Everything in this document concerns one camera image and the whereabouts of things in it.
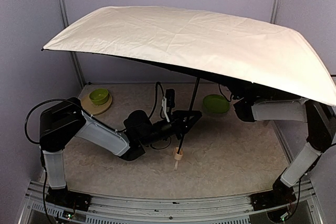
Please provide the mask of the beige folding umbrella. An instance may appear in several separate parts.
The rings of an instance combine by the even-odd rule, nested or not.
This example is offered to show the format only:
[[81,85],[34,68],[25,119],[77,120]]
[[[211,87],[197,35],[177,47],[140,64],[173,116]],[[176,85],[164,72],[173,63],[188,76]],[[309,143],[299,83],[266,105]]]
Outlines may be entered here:
[[103,7],[43,46],[125,58],[226,86],[242,99],[307,99],[335,107],[335,84],[299,32],[204,10]]

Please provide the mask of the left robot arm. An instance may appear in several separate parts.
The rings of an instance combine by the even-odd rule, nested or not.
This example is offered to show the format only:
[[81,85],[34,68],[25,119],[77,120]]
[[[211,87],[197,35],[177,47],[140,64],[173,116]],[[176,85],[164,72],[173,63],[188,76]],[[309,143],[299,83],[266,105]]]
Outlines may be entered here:
[[46,172],[44,202],[57,206],[88,211],[89,194],[68,189],[64,168],[64,149],[74,138],[98,145],[124,161],[133,161],[145,154],[145,147],[176,136],[178,140],[190,131],[202,117],[200,111],[169,111],[166,118],[152,123],[143,110],[133,111],[118,131],[96,119],[81,106],[78,98],[53,99],[54,106],[40,114],[39,145],[41,164]]

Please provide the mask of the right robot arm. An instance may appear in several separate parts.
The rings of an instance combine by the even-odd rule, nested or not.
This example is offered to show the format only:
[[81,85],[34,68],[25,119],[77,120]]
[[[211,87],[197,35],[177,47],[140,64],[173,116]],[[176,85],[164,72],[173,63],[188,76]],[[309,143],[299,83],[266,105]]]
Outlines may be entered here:
[[273,122],[276,134],[292,156],[271,190],[251,195],[253,209],[264,210],[295,201],[298,197],[294,185],[335,145],[335,107],[307,99],[242,99],[234,109],[244,122]]

